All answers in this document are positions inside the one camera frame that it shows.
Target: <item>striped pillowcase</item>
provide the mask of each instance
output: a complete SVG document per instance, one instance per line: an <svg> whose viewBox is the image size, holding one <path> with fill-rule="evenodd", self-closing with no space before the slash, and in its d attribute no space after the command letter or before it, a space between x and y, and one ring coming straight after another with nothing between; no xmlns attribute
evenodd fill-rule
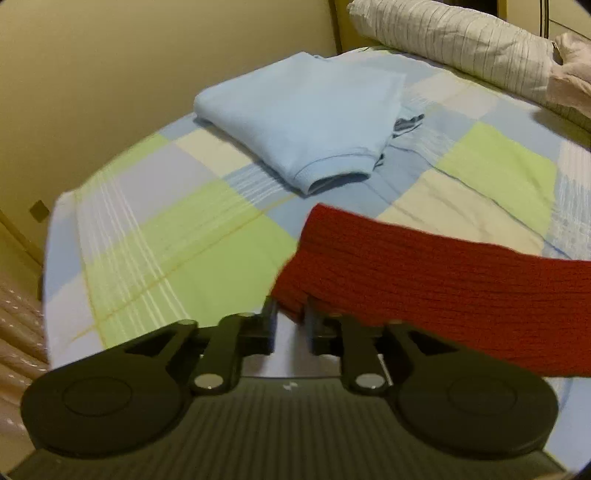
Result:
<svg viewBox="0 0 591 480"><path fill-rule="evenodd" d="M360 34L443 63L546 106L591 131L591 119L545 98L554 44L500 18L433 0L353 0Z"/></svg>

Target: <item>white pillow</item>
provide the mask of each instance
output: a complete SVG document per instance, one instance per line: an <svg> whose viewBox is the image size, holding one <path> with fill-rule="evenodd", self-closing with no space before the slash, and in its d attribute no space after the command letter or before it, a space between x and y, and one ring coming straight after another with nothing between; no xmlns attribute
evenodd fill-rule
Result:
<svg viewBox="0 0 591 480"><path fill-rule="evenodd" d="M554 44L492 15L433 0L353 0L360 34L533 100L591 131L591 120L545 98Z"/></svg>

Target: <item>round black pad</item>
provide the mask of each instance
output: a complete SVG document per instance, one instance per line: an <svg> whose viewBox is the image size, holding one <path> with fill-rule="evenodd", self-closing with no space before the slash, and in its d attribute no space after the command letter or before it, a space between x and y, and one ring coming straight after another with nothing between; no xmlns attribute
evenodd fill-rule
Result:
<svg viewBox="0 0 591 480"><path fill-rule="evenodd" d="M475 458L541 448L558 414L544 380L470 352L436 355L418 365L402 384L397 405L417 436Z"/></svg>
<svg viewBox="0 0 591 480"><path fill-rule="evenodd" d="M164 433L181 392L155 359L118 353L49 372L25 392L22 419L39 446L70 456L107 456Z"/></svg>

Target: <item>pink cloth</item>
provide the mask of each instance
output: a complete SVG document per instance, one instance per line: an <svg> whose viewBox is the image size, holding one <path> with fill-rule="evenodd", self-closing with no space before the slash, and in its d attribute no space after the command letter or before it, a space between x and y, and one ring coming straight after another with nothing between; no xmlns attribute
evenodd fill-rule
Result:
<svg viewBox="0 0 591 480"><path fill-rule="evenodd" d="M559 35L554 42L563 64L552 65L546 98L591 118L591 43L573 33Z"/></svg>

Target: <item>folded blue shirt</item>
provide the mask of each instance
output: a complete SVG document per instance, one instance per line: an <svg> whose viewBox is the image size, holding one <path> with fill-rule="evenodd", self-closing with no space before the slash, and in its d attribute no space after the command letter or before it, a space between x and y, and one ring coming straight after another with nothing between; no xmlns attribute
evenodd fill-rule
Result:
<svg viewBox="0 0 591 480"><path fill-rule="evenodd" d="M205 89L194 110L308 194L331 177L369 176L395 130L420 122L399 119L404 79L298 53Z"/></svg>

